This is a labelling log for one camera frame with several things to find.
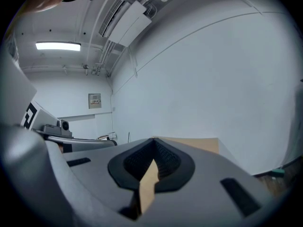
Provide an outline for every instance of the air conditioning unit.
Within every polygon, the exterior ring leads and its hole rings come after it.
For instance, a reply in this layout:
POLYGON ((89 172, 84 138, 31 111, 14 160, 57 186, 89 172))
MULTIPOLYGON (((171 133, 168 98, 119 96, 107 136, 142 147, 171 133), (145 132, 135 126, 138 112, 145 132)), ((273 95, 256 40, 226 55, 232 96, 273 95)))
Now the air conditioning unit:
POLYGON ((108 11, 99 34, 110 41, 128 47, 130 43, 152 22, 144 15, 146 7, 138 1, 132 5, 116 0, 108 11))
POLYGON ((130 3, 124 0, 115 0, 113 5, 110 7, 107 12, 105 19, 101 25, 99 30, 99 34, 102 37, 108 38, 113 31, 114 27, 122 17, 122 15, 127 11, 130 7, 130 3))

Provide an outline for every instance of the electrical box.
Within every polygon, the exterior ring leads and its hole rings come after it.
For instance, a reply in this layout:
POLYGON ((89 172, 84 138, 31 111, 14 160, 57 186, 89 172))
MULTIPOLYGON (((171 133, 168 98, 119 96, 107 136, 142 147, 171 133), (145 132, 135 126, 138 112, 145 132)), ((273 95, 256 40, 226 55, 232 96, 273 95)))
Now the electrical box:
POLYGON ((89 109, 91 108, 101 108, 101 94, 89 94, 89 109))

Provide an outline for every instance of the green object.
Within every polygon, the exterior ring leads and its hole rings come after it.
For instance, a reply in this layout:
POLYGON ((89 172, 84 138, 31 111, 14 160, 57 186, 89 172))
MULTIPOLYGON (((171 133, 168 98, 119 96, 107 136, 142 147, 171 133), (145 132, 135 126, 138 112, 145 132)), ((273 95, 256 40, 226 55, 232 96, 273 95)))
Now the green object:
POLYGON ((284 177, 285 171, 283 169, 274 169, 269 172, 269 175, 274 177, 284 177))

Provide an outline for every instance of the wooden floor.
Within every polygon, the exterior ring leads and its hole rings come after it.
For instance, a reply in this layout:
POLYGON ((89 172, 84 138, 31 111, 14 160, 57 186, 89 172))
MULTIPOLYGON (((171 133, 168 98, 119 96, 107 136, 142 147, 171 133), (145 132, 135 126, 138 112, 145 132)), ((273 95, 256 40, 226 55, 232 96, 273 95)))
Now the wooden floor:
POLYGON ((297 175, 299 174, 303 165, 303 158, 294 161, 292 164, 283 168, 285 170, 284 177, 273 178, 269 175, 257 177, 274 195, 279 196, 285 190, 290 188, 296 181, 297 175))

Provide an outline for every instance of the black slot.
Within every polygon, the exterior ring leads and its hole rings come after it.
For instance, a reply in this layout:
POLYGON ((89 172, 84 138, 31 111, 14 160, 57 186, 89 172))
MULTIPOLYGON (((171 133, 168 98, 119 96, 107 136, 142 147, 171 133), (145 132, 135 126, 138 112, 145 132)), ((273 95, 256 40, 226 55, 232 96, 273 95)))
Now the black slot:
POLYGON ((90 161, 91 161, 90 159, 85 157, 85 158, 81 158, 81 159, 67 161, 66 163, 69 167, 72 167, 72 166, 81 165, 81 164, 84 164, 84 163, 87 163, 87 162, 90 162, 90 161))
POLYGON ((220 182, 245 217, 260 209, 261 206, 235 179, 225 178, 220 182))

